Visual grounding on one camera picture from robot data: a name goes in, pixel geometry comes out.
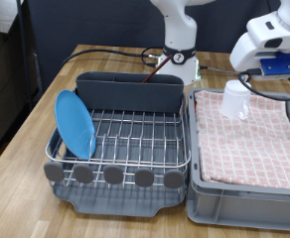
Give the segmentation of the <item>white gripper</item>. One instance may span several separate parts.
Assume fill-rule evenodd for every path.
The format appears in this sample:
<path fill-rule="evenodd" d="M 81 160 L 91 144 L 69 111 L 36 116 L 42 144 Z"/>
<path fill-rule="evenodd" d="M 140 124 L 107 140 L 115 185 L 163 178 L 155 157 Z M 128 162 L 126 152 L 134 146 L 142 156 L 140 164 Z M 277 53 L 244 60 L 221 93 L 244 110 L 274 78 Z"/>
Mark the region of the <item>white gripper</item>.
<path fill-rule="evenodd" d="M 236 71 L 260 67 L 263 59 L 274 59 L 290 49 L 290 34 L 243 34 L 235 44 L 229 60 Z"/>

